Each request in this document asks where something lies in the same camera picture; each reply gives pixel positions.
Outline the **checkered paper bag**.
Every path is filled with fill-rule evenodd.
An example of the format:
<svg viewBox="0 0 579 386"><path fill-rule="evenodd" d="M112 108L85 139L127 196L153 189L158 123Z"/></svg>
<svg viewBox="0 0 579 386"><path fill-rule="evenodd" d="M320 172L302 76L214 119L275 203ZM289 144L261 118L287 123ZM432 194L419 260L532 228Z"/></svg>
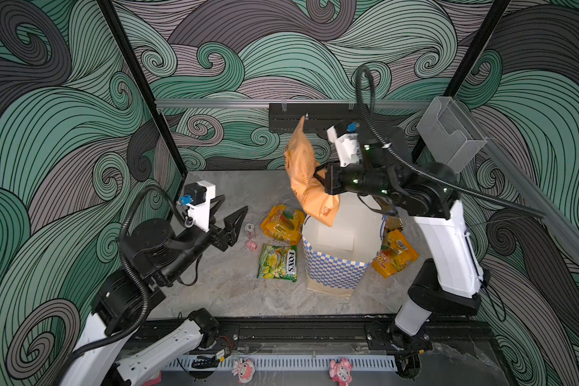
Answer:
<svg viewBox="0 0 579 386"><path fill-rule="evenodd" d="M328 227L307 218L302 247L307 288L349 299L381 249L381 206L371 196L341 195L339 211Z"/></svg>

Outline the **brown snack bag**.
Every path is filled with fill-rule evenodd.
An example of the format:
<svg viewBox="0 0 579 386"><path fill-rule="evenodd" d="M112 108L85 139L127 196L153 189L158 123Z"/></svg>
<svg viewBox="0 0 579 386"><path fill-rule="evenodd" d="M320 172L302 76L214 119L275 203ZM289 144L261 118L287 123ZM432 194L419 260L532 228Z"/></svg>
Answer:
<svg viewBox="0 0 579 386"><path fill-rule="evenodd" d="M384 220L384 229L387 233L395 230L402 232L404 229L403 221L398 216L386 216Z"/></svg>

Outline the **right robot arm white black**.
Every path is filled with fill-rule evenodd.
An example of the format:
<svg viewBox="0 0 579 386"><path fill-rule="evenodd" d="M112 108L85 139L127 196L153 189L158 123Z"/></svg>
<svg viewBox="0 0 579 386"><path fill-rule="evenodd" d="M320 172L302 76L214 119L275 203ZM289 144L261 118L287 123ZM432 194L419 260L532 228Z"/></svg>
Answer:
<svg viewBox="0 0 579 386"><path fill-rule="evenodd" d="M479 265L464 220L463 203L452 189L455 173L431 162L421 173L391 155L392 142L382 142L356 122L339 122L326 131L339 159L324 166L319 178L328 194L371 196L400 207L421 233L427 254L408 289L391 328L392 345L402 352L431 348L425 324L433 315L475 316L479 294L489 274Z"/></svg>

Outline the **orange paper pouch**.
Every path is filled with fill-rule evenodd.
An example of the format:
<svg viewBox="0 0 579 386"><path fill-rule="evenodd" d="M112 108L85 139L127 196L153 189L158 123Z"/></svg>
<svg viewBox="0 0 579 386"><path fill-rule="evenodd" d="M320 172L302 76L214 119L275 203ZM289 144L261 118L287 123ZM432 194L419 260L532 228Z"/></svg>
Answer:
<svg viewBox="0 0 579 386"><path fill-rule="evenodd" d="M340 196L326 193L325 186L315 177L319 163L315 151L304 133L305 117L301 117L285 149L285 168L291 190L305 214L332 227L340 207Z"/></svg>

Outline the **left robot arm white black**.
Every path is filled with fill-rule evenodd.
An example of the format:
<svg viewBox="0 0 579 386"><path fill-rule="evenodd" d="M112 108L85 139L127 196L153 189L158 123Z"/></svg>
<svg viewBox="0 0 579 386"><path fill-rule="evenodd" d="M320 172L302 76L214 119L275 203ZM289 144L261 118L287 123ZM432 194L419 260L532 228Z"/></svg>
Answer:
<svg viewBox="0 0 579 386"><path fill-rule="evenodd" d="M144 195L130 209L118 236L121 266L101 284L76 349L59 370L55 385L143 385L179 356L213 347L219 323L200 308L172 332L125 358L120 353L164 299L163 289L181 283L182 274L198 267L211 246L225 251L236 244L248 207L210 224L176 233L169 220L153 218L130 226Z"/></svg>

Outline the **yellow orange gummy snack bag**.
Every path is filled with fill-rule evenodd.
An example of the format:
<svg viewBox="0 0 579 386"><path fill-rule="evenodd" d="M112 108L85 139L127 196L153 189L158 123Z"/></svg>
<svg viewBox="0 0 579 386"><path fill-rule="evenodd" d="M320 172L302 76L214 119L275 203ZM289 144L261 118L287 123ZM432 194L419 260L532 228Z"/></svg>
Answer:
<svg viewBox="0 0 579 386"><path fill-rule="evenodd" d="M306 215L300 210L289 210L286 205L274 206L261 224L262 232L276 241L297 245L302 239Z"/></svg>

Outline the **green Fox's candy bag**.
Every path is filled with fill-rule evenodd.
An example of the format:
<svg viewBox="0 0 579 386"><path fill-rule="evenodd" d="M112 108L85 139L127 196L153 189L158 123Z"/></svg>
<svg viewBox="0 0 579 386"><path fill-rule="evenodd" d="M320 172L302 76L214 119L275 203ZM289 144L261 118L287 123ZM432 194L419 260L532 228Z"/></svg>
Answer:
<svg viewBox="0 0 579 386"><path fill-rule="evenodd" d="M296 282L298 251L296 246L264 244L258 261L257 277Z"/></svg>

